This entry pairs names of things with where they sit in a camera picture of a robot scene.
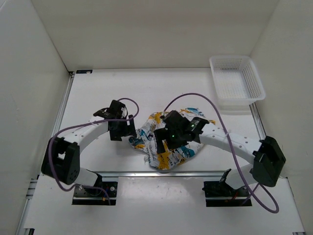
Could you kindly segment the patterned white shorts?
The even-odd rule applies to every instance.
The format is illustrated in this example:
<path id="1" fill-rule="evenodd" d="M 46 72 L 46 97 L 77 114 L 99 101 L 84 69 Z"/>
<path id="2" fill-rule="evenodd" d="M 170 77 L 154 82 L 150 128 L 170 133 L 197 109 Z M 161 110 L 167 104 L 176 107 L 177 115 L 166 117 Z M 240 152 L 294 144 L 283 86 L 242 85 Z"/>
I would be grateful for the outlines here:
<path id="1" fill-rule="evenodd" d="M 207 119 L 198 108 L 185 108 L 178 112 L 189 121 L 194 117 L 202 118 L 203 127 L 209 123 L 215 124 L 215 121 Z M 170 170 L 193 158 L 203 147 L 202 143 L 192 141 L 180 148 L 169 149 L 164 140 L 165 153 L 158 154 L 154 131 L 165 128 L 163 118 L 168 113 L 170 112 L 152 113 L 142 127 L 136 130 L 136 137 L 129 137 L 130 145 L 143 151 L 146 154 L 144 161 L 156 170 Z"/>

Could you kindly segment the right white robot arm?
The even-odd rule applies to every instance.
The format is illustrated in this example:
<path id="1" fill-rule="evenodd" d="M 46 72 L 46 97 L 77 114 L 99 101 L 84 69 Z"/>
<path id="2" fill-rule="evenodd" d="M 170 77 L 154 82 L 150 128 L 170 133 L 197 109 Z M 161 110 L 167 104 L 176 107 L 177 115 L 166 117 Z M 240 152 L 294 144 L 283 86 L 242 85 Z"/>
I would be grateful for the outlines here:
<path id="1" fill-rule="evenodd" d="M 205 185 L 203 191 L 210 197 L 231 197 L 254 183 L 270 188 L 276 186 L 286 163 L 276 139 L 266 136 L 263 140 L 255 140 L 225 132 L 206 119 L 194 117 L 188 120 L 177 111 L 161 116 L 161 120 L 165 126 L 154 131 L 158 154 L 197 142 L 233 153 L 247 161 L 247 165 L 237 170 L 228 169 L 219 181 Z"/>

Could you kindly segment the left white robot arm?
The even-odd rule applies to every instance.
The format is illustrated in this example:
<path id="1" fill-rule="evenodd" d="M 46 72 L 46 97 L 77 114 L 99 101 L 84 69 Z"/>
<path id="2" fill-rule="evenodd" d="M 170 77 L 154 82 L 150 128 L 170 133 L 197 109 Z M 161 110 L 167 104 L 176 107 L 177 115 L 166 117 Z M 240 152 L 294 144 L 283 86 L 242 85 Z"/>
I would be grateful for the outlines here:
<path id="1" fill-rule="evenodd" d="M 96 111 L 84 124 L 58 131 L 47 144 L 41 173 L 54 178 L 61 190 L 79 187 L 90 195 L 108 196 L 102 187 L 102 176 L 80 166 L 80 155 L 93 141 L 108 133 L 111 141 L 135 136 L 135 115 L 130 115 L 124 99 L 113 100 L 108 108 Z"/>

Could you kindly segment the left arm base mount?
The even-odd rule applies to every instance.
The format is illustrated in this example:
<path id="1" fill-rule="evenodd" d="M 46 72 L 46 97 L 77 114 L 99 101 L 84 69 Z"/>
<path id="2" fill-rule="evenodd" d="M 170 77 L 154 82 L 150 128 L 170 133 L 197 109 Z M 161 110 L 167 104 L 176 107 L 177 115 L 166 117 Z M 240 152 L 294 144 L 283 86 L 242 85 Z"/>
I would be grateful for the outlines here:
<path id="1" fill-rule="evenodd" d="M 100 189 L 84 188 L 77 186 L 74 189 L 72 205 L 79 206 L 115 206 L 117 201 L 118 179 L 103 178 L 97 186 L 102 188 L 109 196 Z"/>

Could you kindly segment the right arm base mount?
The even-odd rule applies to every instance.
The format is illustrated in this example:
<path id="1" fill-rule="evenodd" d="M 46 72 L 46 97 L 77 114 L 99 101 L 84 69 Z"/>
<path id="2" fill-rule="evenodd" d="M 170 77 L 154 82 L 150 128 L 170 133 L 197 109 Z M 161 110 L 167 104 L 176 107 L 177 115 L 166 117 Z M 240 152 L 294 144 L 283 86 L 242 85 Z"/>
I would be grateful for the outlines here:
<path id="1" fill-rule="evenodd" d="M 204 181 L 202 190 L 205 194 L 205 205 L 208 208 L 218 207 L 251 207 L 249 191 L 245 186 L 233 189 L 226 184 L 226 177 L 231 169 L 222 175 L 219 181 Z"/>

